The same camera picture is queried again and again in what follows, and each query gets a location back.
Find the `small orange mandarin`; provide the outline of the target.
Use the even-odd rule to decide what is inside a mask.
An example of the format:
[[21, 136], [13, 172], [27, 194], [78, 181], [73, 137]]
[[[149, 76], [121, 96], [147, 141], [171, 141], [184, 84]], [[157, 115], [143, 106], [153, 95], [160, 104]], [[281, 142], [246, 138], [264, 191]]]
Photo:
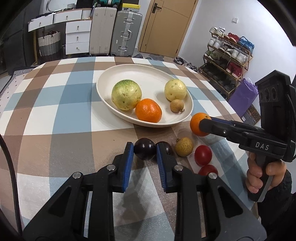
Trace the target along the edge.
[[198, 137], [205, 137], [205, 136], [208, 135], [208, 133], [201, 131], [200, 128], [199, 128], [199, 123], [203, 119], [210, 120], [211, 117], [208, 114], [206, 114], [206, 113], [196, 113], [196, 114], [194, 114], [192, 116], [192, 118], [190, 120], [190, 128], [191, 128], [191, 131], [195, 135], [197, 135]]

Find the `red tomato front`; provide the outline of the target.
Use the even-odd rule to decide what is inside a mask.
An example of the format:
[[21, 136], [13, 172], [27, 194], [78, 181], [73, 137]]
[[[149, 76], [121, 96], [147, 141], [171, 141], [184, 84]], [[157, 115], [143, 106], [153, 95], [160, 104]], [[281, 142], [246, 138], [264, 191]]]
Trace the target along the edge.
[[212, 160], [212, 151], [206, 145], [199, 145], [194, 153], [194, 159], [197, 165], [206, 166]]

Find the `red tomato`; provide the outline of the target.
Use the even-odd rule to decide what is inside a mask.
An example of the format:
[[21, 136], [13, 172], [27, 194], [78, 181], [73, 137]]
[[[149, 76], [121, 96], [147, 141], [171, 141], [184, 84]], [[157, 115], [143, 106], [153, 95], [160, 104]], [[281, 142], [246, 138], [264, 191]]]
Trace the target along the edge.
[[206, 145], [199, 145], [194, 153], [194, 159], [197, 165], [206, 166], [212, 160], [212, 151]]
[[198, 172], [198, 174], [201, 176], [208, 176], [210, 173], [215, 173], [218, 175], [218, 170], [216, 167], [210, 164], [203, 166]]

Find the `brown longan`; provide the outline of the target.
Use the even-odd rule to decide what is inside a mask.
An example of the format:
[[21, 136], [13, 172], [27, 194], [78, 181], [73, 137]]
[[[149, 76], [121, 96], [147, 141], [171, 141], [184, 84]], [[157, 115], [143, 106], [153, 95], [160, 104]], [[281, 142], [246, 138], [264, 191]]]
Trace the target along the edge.
[[191, 154], [193, 151], [193, 142], [190, 138], [184, 137], [181, 139], [177, 139], [176, 145], [175, 145], [175, 151], [178, 156], [180, 157], [186, 157]]
[[182, 113], [184, 111], [184, 102], [179, 99], [171, 101], [170, 110], [174, 113]]

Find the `dark purple plum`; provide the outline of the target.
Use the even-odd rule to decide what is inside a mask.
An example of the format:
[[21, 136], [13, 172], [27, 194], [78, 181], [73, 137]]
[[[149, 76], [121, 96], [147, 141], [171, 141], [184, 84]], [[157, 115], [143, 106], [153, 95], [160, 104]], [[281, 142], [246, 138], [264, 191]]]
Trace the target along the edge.
[[174, 151], [173, 151], [173, 148], [171, 147], [171, 145], [168, 142], [162, 142], [162, 144], [165, 147], [166, 153], [168, 155], [174, 156]]
[[134, 154], [141, 160], [148, 161], [156, 154], [156, 144], [148, 138], [140, 138], [135, 142]]

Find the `pale yellow guava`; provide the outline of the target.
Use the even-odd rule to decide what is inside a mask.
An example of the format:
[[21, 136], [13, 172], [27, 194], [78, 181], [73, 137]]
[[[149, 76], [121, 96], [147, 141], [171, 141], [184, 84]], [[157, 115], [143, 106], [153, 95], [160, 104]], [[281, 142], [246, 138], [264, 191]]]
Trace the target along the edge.
[[186, 85], [179, 79], [172, 79], [165, 85], [165, 96], [167, 100], [183, 100], [187, 95]]

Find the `large orange mandarin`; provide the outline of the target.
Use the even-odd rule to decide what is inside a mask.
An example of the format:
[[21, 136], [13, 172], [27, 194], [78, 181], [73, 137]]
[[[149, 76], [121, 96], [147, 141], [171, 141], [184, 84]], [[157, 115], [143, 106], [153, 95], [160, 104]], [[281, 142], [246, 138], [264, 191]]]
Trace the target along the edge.
[[135, 114], [141, 121], [158, 123], [162, 117], [162, 110], [154, 100], [146, 98], [136, 105]]

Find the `green yellow guava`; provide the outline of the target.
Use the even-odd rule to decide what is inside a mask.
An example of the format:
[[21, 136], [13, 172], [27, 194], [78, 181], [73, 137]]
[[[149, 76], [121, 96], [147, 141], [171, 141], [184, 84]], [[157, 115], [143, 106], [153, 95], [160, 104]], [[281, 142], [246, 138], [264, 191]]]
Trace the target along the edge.
[[111, 100], [121, 110], [128, 111], [136, 107], [142, 99], [142, 90], [133, 80], [124, 79], [114, 85]]

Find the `purple paper bag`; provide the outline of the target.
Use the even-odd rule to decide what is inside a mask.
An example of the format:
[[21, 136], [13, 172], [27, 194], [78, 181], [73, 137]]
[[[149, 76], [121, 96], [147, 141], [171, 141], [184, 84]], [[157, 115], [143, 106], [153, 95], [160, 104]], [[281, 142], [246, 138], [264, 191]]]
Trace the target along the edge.
[[257, 86], [250, 78], [243, 78], [240, 85], [230, 97], [228, 103], [241, 118], [258, 96]]

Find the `wooden shoe rack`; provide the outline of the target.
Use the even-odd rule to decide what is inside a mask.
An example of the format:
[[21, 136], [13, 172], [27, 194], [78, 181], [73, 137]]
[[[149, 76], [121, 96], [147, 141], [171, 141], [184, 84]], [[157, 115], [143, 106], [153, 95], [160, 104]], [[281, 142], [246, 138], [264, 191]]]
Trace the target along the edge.
[[209, 32], [204, 64], [198, 71], [228, 100], [248, 71], [255, 45], [245, 36], [227, 33], [224, 27], [212, 27]]

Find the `checkered tablecloth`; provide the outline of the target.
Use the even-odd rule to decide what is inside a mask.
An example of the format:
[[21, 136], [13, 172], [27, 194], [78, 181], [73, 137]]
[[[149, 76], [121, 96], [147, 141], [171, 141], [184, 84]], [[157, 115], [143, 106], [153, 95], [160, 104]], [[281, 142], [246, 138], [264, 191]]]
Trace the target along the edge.
[[[16, 171], [22, 226], [72, 173], [98, 171], [124, 151], [126, 142], [143, 137], [173, 147], [183, 137], [191, 138], [195, 147], [208, 145], [221, 179], [254, 211], [243, 184], [247, 154], [236, 144], [213, 135], [196, 137], [191, 117], [168, 128], [145, 128], [107, 109], [95, 84], [104, 70], [126, 63], [148, 65], [182, 80], [193, 98], [193, 114], [239, 120], [206, 78], [174, 63], [83, 57], [47, 62], [15, 77], [1, 96], [1, 135]], [[128, 189], [113, 194], [115, 240], [174, 240], [176, 198], [163, 191], [157, 163], [135, 157]]]

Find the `wooden door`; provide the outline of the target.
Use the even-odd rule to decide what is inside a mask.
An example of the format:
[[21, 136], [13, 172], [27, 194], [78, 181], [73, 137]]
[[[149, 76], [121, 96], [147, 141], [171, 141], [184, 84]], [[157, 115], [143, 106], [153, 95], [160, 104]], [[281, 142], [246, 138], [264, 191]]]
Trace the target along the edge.
[[174, 58], [180, 51], [198, 1], [150, 1], [138, 42], [143, 53]]

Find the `silver grey suitcase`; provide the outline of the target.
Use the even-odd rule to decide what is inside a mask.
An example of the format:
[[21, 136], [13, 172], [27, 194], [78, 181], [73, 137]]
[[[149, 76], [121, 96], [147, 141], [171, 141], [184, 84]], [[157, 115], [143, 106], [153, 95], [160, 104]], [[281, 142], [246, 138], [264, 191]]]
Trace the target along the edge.
[[117, 12], [110, 47], [112, 56], [133, 55], [141, 22], [141, 13], [125, 10]]

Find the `white drawer cabinet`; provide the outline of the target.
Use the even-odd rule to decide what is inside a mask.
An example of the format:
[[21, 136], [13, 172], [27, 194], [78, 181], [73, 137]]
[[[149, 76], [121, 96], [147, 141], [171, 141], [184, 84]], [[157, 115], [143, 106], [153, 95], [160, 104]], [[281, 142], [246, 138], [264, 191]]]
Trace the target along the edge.
[[92, 25], [90, 14], [91, 8], [49, 13], [30, 20], [28, 31], [65, 23], [65, 53], [67, 55], [88, 53]]

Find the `woven laundry basket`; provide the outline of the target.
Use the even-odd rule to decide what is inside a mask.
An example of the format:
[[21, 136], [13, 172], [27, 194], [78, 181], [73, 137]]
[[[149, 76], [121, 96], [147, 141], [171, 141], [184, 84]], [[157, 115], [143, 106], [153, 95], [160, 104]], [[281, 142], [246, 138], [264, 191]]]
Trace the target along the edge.
[[38, 38], [38, 46], [42, 57], [58, 53], [61, 49], [61, 33], [59, 31], [45, 32]]

